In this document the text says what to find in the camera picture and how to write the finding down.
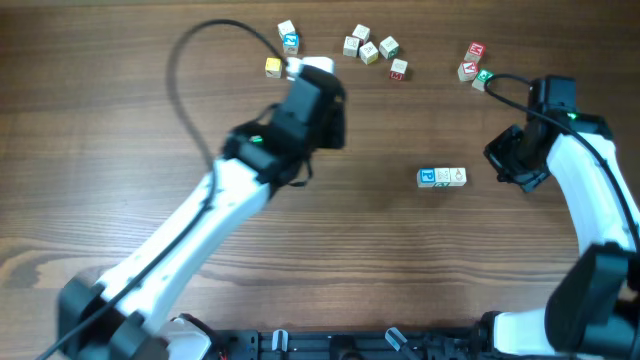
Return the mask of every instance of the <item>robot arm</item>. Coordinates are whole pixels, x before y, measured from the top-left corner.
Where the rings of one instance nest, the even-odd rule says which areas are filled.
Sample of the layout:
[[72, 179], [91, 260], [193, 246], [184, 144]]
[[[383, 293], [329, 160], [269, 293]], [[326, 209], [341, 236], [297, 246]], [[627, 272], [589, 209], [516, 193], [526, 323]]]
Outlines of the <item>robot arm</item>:
[[[167, 341], [185, 330], [163, 327], [171, 306], [222, 241], [259, 212], [279, 188], [290, 184], [302, 165], [308, 165], [317, 148], [337, 149], [344, 145], [345, 92], [333, 74], [308, 65], [311, 63], [295, 70], [290, 93], [285, 102], [274, 107], [268, 124], [251, 121], [230, 133], [222, 156], [214, 164], [213, 203], [202, 203], [210, 187], [211, 176], [207, 175], [142, 247], [107, 271], [94, 286], [72, 279], [62, 289], [58, 304], [59, 338], [119, 294], [174, 241], [203, 205], [209, 206], [138, 287], [65, 344], [61, 350], [67, 357], [166, 359], [171, 353], [179, 353], [181, 359], [199, 359], [206, 353], [210, 345], [207, 336], [199, 338], [202, 341], [198, 348], [193, 341], [181, 342], [180, 336], [176, 341]], [[185, 331], [197, 333], [198, 329], [191, 327]]]
[[[578, 114], [575, 82], [549, 76], [533, 83], [529, 108], [575, 129], [606, 161], [633, 219], [638, 208], [620, 174], [611, 133], [600, 117]], [[500, 181], [528, 192], [553, 175], [567, 200], [580, 259], [550, 297], [546, 308], [501, 313], [493, 323], [493, 347], [513, 355], [585, 353], [637, 358], [638, 306], [618, 299], [627, 285], [637, 290], [638, 256], [611, 181], [594, 155], [574, 136], [534, 117], [524, 131], [513, 126], [485, 149]]]

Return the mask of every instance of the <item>wood grain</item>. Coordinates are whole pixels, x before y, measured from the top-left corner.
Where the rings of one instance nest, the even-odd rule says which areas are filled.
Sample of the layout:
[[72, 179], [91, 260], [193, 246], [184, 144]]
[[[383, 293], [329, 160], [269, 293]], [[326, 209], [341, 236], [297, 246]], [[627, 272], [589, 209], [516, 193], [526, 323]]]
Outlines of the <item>wood grain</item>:
[[[169, 107], [164, 66], [179, 34], [233, 18], [301, 55], [335, 58], [349, 95], [348, 142], [318, 151], [315, 178], [284, 189], [189, 284], [175, 313], [216, 328], [383, 329], [467, 323], [544, 306], [577, 256], [554, 180], [523, 194], [495, 181], [484, 145], [524, 117], [456, 77], [471, 41], [481, 66], [574, 76], [583, 111], [607, 117], [640, 190], [640, 7], [581, 1], [283, 1], [0, 10], [0, 357], [33, 358], [54, 339], [55, 296], [128, 256], [204, 172]], [[412, 70], [341, 55], [356, 23], [393, 35]], [[285, 96], [268, 52], [231, 28], [190, 45], [180, 87], [213, 149]], [[525, 101], [526, 89], [501, 83]], [[424, 166], [463, 166], [462, 188], [417, 189]]]

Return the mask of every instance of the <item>white block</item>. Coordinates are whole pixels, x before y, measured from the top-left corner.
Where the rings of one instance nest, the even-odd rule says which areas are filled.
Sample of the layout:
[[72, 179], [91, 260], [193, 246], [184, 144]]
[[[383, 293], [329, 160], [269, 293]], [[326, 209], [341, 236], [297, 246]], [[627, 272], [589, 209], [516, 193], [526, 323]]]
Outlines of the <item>white block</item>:
[[267, 77], [280, 78], [282, 76], [282, 61], [278, 58], [267, 58], [264, 70], [267, 73]]
[[418, 187], [433, 187], [436, 184], [436, 172], [433, 168], [418, 170]]
[[436, 183], [434, 187], [447, 187], [451, 183], [449, 168], [435, 168]]
[[293, 27], [293, 23], [291, 20], [287, 20], [278, 24], [278, 34], [280, 34], [280, 39], [284, 40], [284, 36], [287, 34], [295, 34], [296, 29]]
[[285, 35], [284, 39], [282, 39], [282, 47], [284, 48], [284, 53], [290, 55], [298, 54], [298, 46], [300, 45], [299, 40], [300, 39], [296, 34]]
[[393, 63], [391, 63], [391, 73], [389, 74], [389, 78], [394, 80], [404, 80], [408, 65], [409, 63], [404, 60], [393, 59]]
[[471, 86], [473, 86], [474, 88], [480, 91], [484, 91], [484, 83], [487, 82], [487, 79], [489, 79], [492, 76], [493, 76], [492, 72], [482, 69], [478, 73], [478, 76], [476, 76], [476, 79], [473, 80], [473, 83], [471, 83]]
[[371, 34], [371, 30], [368, 27], [358, 24], [356, 29], [353, 30], [352, 36], [360, 39], [360, 45], [363, 45], [369, 40], [369, 34]]
[[385, 59], [391, 59], [396, 56], [398, 50], [400, 50], [400, 44], [391, 36], [382, 40], [380, 43], [380, 54], [382, 54]]
[[360, 59], [362, 59], [365, 64], [369, 65], [376, 61], [377, 58], [378, 49], [376, 49], [376, 46], [373, 45], [371, 41], [360, 48]]
[[449, 176], [451, 177], [449, 186], [462, 186], [467, 183], [467, 172], [464, 168], [450, 168]]
[[360, 47], [360, 39], [356, 37], [347, 36], [344, 39], [344, 47], [342, 48], [342, 54], [346, 56], [357, 57], [359, 47]]
[[463, 61], [458, 68], [458, 78], [460, 81], [475, 79], [478, 74], [478, 65], [473, 61]]
[[472, 42], [464, 56], [464, 61], [474, 61], [477, 64], [484, 55], [485, 49], [486, 46], [483, 44]]

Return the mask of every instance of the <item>red block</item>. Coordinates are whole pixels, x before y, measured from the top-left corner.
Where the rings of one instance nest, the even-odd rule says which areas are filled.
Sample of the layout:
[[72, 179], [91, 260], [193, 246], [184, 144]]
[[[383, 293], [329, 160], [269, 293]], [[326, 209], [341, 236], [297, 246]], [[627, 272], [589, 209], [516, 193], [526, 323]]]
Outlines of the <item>red block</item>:
[[404, 74], [401, 74], [401, 73], [399, 73], [399, 72], [392, 71], [392, 72], [389, 74], [389, 78], [394, 79], [394, 80], [404, 80]]
[[485, 46], [483, 44], [473, 42], [467, 51], [473, 55], [482, 56], [484, 54], [484, 49]]

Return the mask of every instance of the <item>toy block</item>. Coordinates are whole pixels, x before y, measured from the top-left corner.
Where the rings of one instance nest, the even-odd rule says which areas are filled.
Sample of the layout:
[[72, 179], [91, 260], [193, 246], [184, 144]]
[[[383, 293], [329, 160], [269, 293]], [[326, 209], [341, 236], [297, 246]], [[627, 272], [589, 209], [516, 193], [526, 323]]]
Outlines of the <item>toy block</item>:
[[408, 64], [409, 63], [404, 60], [393, 59], [393, 63], [391, 63], [391, 72], [389, 73], [389, 78], [394, 80], [404, 80]]
[[378, 58], [378, 49], [376, 49], [376, 46], [373, 45], [371, 41], [360, 48], [360, 58], [367, 65], [376, 61]]
[[473, 80], [477, 74], [478, 65], [473, 61], [463, 61], [458, 68], [458, 78], [460, 78], [460, 81]]
[[357, 57], [359, 47], [360, 47], [360, 39], [347, 36], [344, 39], [344, 47], [342, 49], [342, 54], [346, 56]]
[[480, 62], [480, 58], [484, 55], [486, 47], [483, 44], [472, 42], [464, 56], [464, 61], [473, 61], [476, 64]]
[[467, 172], [464, 168], [450, 168], [449, 176], [451, 177], [449, 186], [462, 186], [467, 183]]
[[284, 40], [284, 36], [287, 34], [295, 34], [296, 29], [293, 27], [293, 23], [291, 20], [287, 20], [278, 24], [278, 34], [280, 35], [280, 39]]
[[436, 183], [434, 187], [447, 187], [451, 183], [449, 168], [435, 168]]
[[391, 36], [382, 40], [380, 43], [380, 54], [382, 54], [385, 59], [391, 59], [396, 56], [398, 50], [400, 50], [400, 44]]
[[351, 36], [360, 39], [360, 45], [364, 45], [369, 40], [369, 34], [371, 34], [371, 30], [368, 27], [358, 24]]
[[267, 77], [280, 78], [282, 76], [282, 61], [278, 58], [267, 58], [264, 70], [267, 72]]
[[492, 76], [493, 76], [492, 72], [482, 69], [478, 73], [478, 76], [476, 76], [476, 79], [473, 80], [473, 83], [471, 83], [471, 86], [473, 86], [474, 88], [480, 91], [484, 91], [484, 83], [487, 82], [487, 80]]
[[296, 55], [298, 53], [298, 35], [296, 34], [287, 34], [284, 36], [282, 40], [282, 46], [284, 47], [285, 54]]
[[418, 187], [433, 187], [436, 184], [436, 171], [433, 168], [418, 170]]

